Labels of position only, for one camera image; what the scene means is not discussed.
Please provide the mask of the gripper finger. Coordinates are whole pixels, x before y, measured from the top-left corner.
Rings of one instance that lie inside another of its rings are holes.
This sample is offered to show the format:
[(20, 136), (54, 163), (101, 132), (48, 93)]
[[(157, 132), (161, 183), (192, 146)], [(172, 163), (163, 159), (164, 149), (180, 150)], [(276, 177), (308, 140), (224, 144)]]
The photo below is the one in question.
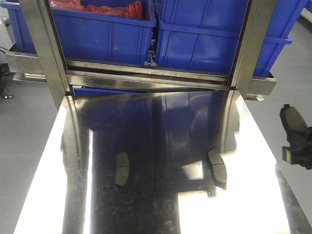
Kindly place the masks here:
[(312, 149), (312, 128), (305, 130), (288, 130), (287, 141), (294, 150)]
[(306, 170), (312, 169), (312, 151), (306, 148), (282, 147), (282, 159), (291, 165), (300, 165)]

